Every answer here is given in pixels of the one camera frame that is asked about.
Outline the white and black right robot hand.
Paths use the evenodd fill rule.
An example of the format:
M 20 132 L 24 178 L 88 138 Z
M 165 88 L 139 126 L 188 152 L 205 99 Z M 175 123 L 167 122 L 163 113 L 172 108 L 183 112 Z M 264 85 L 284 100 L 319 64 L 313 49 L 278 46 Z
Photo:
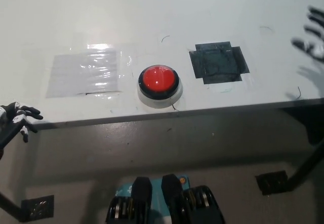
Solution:
M 291 44 L 312 59 L 323 63 L 323 10 L 314 6 L 309 6 L 307 18 L 310 22 L 313 22 L 318 27 L 306 24 L 303 26 L 304 32 L 315 36 L 320 40 L 321 43 L 316 43 L 299 37 L 293 37 L 291 39 Z

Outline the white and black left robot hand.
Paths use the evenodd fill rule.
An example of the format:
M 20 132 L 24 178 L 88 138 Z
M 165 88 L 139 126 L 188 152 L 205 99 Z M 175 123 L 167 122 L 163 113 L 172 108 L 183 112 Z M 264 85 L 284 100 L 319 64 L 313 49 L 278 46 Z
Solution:
M 25 143 L 29 141 L 29 131 L 37 133 L 28 117 L 43 120 L 41 112 L 34 107 L 22 105 L 18 102 L 1 105 L 1 150 L 4 150 L 18 133 L 21 133 Z

